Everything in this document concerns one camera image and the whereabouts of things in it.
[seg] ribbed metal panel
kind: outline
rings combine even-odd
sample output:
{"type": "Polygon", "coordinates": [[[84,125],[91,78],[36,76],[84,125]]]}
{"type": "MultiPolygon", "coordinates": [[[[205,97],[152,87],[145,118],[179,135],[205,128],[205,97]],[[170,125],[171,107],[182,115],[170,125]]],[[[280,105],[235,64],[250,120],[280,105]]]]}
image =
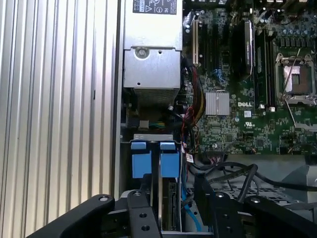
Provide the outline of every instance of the ribbed metal panel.
{"type": "Polygon", "coordinates": [[[217,115],[217,93],[206,93],[206,115],[217,115]]]}
{"type": "Polygon", "coordinates": [[[206,115],[227,116],[230,114],[230,98],[227,92],[206,93],[206,115]]]}
{"type": "Polygon", "coordinates": [[[117,1],[0,0],[0,237],[110,193],[117,1]]]}

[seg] pci slot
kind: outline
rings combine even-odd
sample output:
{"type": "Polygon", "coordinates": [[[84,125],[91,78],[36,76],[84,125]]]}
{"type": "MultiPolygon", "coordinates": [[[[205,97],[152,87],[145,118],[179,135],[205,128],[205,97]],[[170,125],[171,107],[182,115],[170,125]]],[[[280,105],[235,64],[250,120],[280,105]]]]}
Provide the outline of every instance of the pci slot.
{"type": "Polygon", "coordinates": [[[200,39],[200,50],[199,50],[199,63],[201,68],[206,71],[209,68],[208,62],[210,62],[210,53],[209,53],[209,40],[208,37],[208,25],[203,24],[200,27],[199,32],[199,39],[200,39]]]}
{"type": "Polygon", "coordinates": [[[199,66],[199,52],[198,52],[198,31],[199,31],[199,21],[194,20],[193,21],[193,26],[192,26],[192,33],[193,33],[193,39],[192,39],[192,49],[193,49],[193,64],[194,66],[198,67],[199,66]]]}
{"type": "Polygon", "coordinates": [[[214,24],[212,26],[212,69],[219,68],[219,28],[218,24],[214,24]]]}

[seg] capacitor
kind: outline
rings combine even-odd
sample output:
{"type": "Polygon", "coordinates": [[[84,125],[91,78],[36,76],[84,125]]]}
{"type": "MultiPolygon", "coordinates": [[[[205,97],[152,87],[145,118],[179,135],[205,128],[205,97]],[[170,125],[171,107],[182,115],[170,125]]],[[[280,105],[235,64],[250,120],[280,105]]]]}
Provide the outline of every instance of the capacitor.
{"type": "Polygon", "coordinates": [[[272,10],[268,10],[265,14],[264,14],[264,18],[268,19],[270,16],[272,16],[273,11],[272,10]]]}
{"type": "Polygon", "coordinates": [[[259,11],[259,14],[261,15],[263,12],[266,11],[266,7],[263,7],[260,11],[259,11]]]}
{"type": "Polygon", "coordinates": [[[286,34],[287,34],[287,30],[284,29],[284,30],[281,32],[281,36],[286,36],[286,34]]]}
{"type": "Polygon", "coordinates": [[[308,30],[305,30],[302,32],[302,37],[307,37],[308,36],[308,30]]]}
{"type": "Polygon", "coordinates": [[[316,38],[317,37],[317,34],[316,34],[316,31],[311,31],[311,38],[316,38]]]}
{"type": "Polygon", "coordinates": [[[278,10],[276,10],[276,14],[281,15],[281,14],[283,14],[284,11],[285,11],[284,9],[278,9],[278,10]]]}
{"type": "Polygon", "coordinates": [[[293,36],[293,30],[289,30],[289,31],[287,32],[287,36],[293,36]]]}
{"type": "Polygon", "coordinates": [[[299,30],[296,30],[295,32],[294,32],[294,36],[299,36],[300,35],[300,31],[299,30]]]}

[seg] ram slot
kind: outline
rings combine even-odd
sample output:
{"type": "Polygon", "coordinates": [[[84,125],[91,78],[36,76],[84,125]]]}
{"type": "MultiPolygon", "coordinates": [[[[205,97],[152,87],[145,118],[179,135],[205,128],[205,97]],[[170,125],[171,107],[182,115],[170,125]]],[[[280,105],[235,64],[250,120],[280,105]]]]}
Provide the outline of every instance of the ram slot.
{"type": "Polygon", "coordinates": [[[255,83],[255,105],[258,109],[265,109],[268,104],[267,90],[267,61],[266,61],[266,35],[265,31],[256,37],[256,76],[255,83]]]}
{"type": "Polygon", "coordinates": [[[255,104],[257,108],[275,107],[275,78],[273,59],[273,37],[263,31],[257,36],[257,67],[255,77],[255,104]]]}
{"type": "Polygon", "coordinates": [[[275,68],[274,68],[274,45],[273,40],[276,37],[276,32],[272,36],[266,36],[266,61],[267,61],[267,94],[268,94],[268,106],[276,106],[275,97],[275,68]]]}

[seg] wires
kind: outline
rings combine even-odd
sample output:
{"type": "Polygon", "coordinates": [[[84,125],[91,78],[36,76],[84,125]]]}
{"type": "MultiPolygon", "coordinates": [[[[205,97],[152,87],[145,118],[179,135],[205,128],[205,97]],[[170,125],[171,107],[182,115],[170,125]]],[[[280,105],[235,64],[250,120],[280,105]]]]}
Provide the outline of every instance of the wires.
{"type": "Polygon", "coordinates": [[[312,144],[308,144],[308,143],[302,143],[302,144],[297,144],[295,146],[293,146],[292,148],[290,148],[287,152],[287,154],[291,153],[293,150],[297,149],[297,148],[300,148],[300,147],[303,147],[303,146],[307,146],[307,147],[311,147],[315,150],[315,152],[317,152],[317,147],[312,145],[312,144]]]}
{"type": "MultiPolygon", "coordinates": [[[[232,171],[232,170],[223,170],[224,172],[229,172],[229,173],[233,173],[233,172],[235,172],[235,171],[232,171]]],[[[256,180],[256,179],[252,179],[252,181],[254,182],[254,184],[256,185],[256,187],[257,187],[257,193],[256,193],[256,196],[258,196],[259,194],[260,194],[260,185],[259,185],[259,183],[258,183],[258,181],[256,180]]]]}
{"type": "Polygon", "coordinates": [[[153,123],[149,123],[149,126],[153,126],[153,127],[157,127],[157,128],[165,128],[165,123],[162,121],[157,121],[157,122],[153,122],[153,123]]]}
{"type": "Polygon", "coordinates": [[[197,218],[195,217],[195,215],[193,214],[193,212],[190,210],[188,204],[190,203],[190,199],[191,197],[194,198],[193,194],[187,199],[187,194],[186,194],[186,170],[182,169],[182,174],[181,174],[181,179],[182,179],[182,200],[183,203],[185,204],[185,202],[188,202],[187,204],[184,205],[184,208],[187,212],[187,214],[194,220],[194,223],[196,225],[196,230],[198,232],[202,231],[202,227],[200,225],[200,223],[198,222],[197,218]]]}
{"type": "Polygon", "coordinates": [[[224,84],[224,83],[226,83],[226,81],[223,79],[223,77],[222,77],[222,70],[221,69],[214,69],[212,72],[211,72],[211,75],[212,76],[215,76],[218,80],[219,80],[219,82],[221,83],[221,84],[224,84]]]}
{"type": "MultiPolygon", "coordinates": [[[[239,167],[239,168],[246,168],[247,167],[246,165],[241,164],[241,163],[237,163],[237,162],[223,162],[223,163],[218,164],[217,166],[213,167],[212,170],[214,171],[216,169],[221,169],[221,168],[227,167],[227,166],[235,166],[235,167],[239,167]]],[[[317,187],[273,181],[273,180],[270,180],[267,177],[261,175],[258,172],[255,173],[255,176],[258,177],[259,179],[263,180],[264,182],[267,182],[273,186],[294,189],[294,190],[299,190],[299,191],[317,192],[317,187]]]]}
{"type": "Polygon", "coordinates": [[[247,143],[242,142],[242,141],[233,141],[233,142],[231,142],[230,144],[228,144],[228,145],[224,148],[223,153],[222,153],[222,157],[221,157],[221,162],[224,162],[224,161],[225,161],[225,155],[226,155],[226,153],[229,151],[229,149],[230,149],[232,146],[235,146],[235,145],[244,145],[245,147],[249,147],[254,153],[256,153],[256,150],[255,150],[252,146],[248,145],[247,143]]]}
{"type": "Polygon", "coordinates": [[[246,179],[243,182],[241,191],[237,197],[238,202],[242,203],[244,201],[244,199],[246,198],[248,190],[249,190],[251,182],[252,182],[252,179],[253,179],[254,175],[256,174],[257,170],[258,170],[258,166],[253,164],[252,168],[250,169],[250,172],[248,173],[246,179]]]}

